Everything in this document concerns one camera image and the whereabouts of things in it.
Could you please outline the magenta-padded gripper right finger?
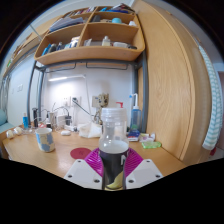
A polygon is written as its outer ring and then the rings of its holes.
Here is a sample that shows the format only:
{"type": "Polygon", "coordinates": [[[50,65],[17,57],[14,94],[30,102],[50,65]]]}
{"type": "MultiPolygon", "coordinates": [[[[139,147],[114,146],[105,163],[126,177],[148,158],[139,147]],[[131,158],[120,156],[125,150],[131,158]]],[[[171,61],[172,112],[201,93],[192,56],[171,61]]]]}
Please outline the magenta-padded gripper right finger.
{"type": "Polygon", "coordinates": [[[124,164],[126,189],[140,188],[163,177],[151,159],[143,159],[135,150],[129,149],[124,164]]]}

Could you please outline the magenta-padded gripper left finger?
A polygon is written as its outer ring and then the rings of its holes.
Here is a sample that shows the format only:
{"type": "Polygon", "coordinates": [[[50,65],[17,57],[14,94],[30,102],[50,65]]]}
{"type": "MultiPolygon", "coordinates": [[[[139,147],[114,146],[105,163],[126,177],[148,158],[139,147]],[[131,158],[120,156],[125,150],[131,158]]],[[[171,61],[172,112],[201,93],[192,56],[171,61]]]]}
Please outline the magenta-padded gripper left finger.
{"type": "Polygon", "coordinates": [[[84,188],[101,190],[102,160],[99,149],[94,149],[84,159],[76,159],[64,178],[84,188]]]}

